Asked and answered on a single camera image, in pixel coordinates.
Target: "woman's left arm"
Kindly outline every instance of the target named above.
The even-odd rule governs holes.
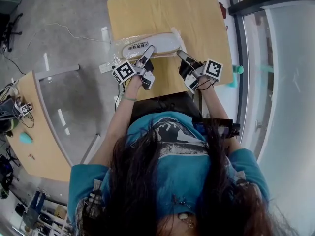
[[[124,98],[121,99],[108,126],[104,142],[89,164],[100,164],[109,167],[116,141],[126,135],[129,127],[134,101],[128,99],[137,98],[141,85],[141,78],[133,76],[124,93]]]

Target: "teal t-shirt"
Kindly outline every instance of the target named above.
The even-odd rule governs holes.
[[[211,166],[204,148],[205,138],[193,127],[192,118],[178,112],[149,114],[135,121],[128,129],[127,142],[132,144],[145,134],[150,125],[156,130],[160,143],[157,165],[157,214],[159,218],[170,214],[195,214],[196,201]],[[254,154],[247,149],[233,152],[227,165],[230,178],[243,177],[258,186],[265,201],[269,190]],[[102,165],[76,165],[72,167],[68,215],[72,223],[76,213],[82,212],[81,200],[89,198],[95,179],[102,181],[104,204],[109,193],[109,168]]]

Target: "green wristband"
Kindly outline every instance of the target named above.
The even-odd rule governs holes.
[[[127,98],[127,97],[125,97],[125,95],[122,95],[122,99],[129,100],[129,101],[137,101],[137,99]]]

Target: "long dark hair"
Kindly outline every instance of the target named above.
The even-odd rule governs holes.
[[[206,124],[205,149],[211,160],[202,194],[197,201],[199,235],[271,236],[298,235],[289,225],[283,229],[268,214],[254,186],[232,181],[226,171],[226,150],[215,124]],[[159,143],[151,128],[132,146],[127,137],[117,141],[111,162],[110,193],[106,205],[97,204],[98,216],[84,209],[78,223],[80,235],[161,235],[156,207],[156,166]]]

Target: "necklace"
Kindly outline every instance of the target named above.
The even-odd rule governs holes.
[[[189,213],[179,213],[178,214],[178,218],[183,221],[189,228],[194,228],[195,227],[195,224],[194,222],[189,219]]]

